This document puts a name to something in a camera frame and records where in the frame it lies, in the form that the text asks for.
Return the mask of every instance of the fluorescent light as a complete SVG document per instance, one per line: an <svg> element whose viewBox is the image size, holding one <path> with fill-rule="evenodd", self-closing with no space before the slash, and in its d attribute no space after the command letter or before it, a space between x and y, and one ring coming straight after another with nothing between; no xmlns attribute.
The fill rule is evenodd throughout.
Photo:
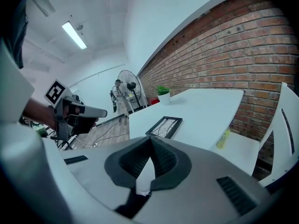
<svg viewBox="0 0 299 224"><path fill-rule="evenodd" d="M85 43L82 41L80 36L76 33L75 29L71 26L68 21L66 24L62 25L62 28L67 32L67 34L74 40L74 42L83 50L87 48Z"/></svg>

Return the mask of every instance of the white table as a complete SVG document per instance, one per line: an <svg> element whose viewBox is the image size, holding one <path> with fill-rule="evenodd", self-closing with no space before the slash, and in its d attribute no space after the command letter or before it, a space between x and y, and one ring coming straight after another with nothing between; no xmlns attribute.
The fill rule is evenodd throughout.
<svg viewBox="0 0 299 224"><path fill-rule="evenodd" d="M182 118L171 139L210 149L233 120L244 91L189 89L171 97L167 106L157 103L130 115L130 138L145 133L163 116Z"/></svg>
<svg viewBox="0 0 299 224"><path fill-rule="evenodd" d="M128 96L128 97L126 97L126 100L127 100L127 102L129 103L129 106L130 106L130 108L131 108L131 111L132 111L133 113L135 113L134 108L133 108L132 103L131 103L132 100L134 100L134 101L136 102L136 98L135 98L135 96ZM141 103L141 106L142 106L142 107L143 107L143 106L148 107L148 103L146 102L146 99L145 99L145 97L143 96L142 93L141 93L141 98L139 99L139 103Z"/></svg>

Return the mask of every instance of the red object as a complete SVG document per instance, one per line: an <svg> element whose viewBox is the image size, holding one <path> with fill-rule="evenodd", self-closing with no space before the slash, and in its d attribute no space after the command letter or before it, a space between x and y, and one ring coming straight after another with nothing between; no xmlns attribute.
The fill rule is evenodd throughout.
<svg viewBox="0 0 299 224"><path fill-rule="evenodd" d="M150 99L150 103L152 104L152 105L154 105L154 104L156 104L156 103L159 103L160 102L160 100L158 99L158 98L151 98Z"/></svg>

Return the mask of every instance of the green plant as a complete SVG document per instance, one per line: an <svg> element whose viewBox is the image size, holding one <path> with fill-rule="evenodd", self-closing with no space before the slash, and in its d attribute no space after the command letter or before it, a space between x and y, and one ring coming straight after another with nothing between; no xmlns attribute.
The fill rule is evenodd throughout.
<svg viewBox="0 0 299 224"><path fill-rule="evenodd" d="M158 91L158 95L165 95L167 93L169 93L169 88L166 88L164 86L158 86L157 87L157 91Z"/></svg>

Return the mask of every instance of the cable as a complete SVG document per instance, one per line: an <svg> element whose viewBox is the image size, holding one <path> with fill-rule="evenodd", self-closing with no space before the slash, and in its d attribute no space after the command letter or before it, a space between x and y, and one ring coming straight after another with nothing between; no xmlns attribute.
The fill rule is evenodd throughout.
<svg viewBox="0 0 299 224"><path fill-rule="evenodd" d="M77 137L75 137L76 140L78 140L84 147L91 147L91 146L86 146L85 144L93 144L93 143L84 143L81 140L77 139Z"/></svg>
<svg viewBox="0 0 299 224"><path fill-rule="evenodd" d="M103 135L101 135L100 137L103 137L114 125L112 125Z"/></svg>
<svg viewBox="0 0 299 224"><path fill-rule="evenodd" d="M112 136L112 137L104 138L104 139L102 139L102 140L107 140L107 139L111 139L111 138L118 138L118 137L121 137L121 136L126 135L126 134L128 134L128 133L130 133L130 132L127 132L127 133L124 133L124 134L121 134L121 135L118 135L118 136Z"/></svg>
<svg viewBox="0 0 299 224"><path fill-rule="evenodd" d="M100 137L103 137L114 125L112 125L102 136L100 136ZM84 142L82 142L81 140L79 140L77 137L75 137L75 139L76 140L78 140L84 147L93 147L94 146L94 143L100 138L100 137L98 137L93 143L84 143Z"/></svg>
<svg viewBox="0 0 299 224"><path fill-rule="evenodd" d="M95 128L98 128L98 127L104 125L105 123L107 123L107 120L104 123L101 123L99 126L96 126ZM81 140L79 140L77 137L75 137L75 139L78 140L83 146L85 146L84 144L94 144L94 143L84 143Z"/></svg>

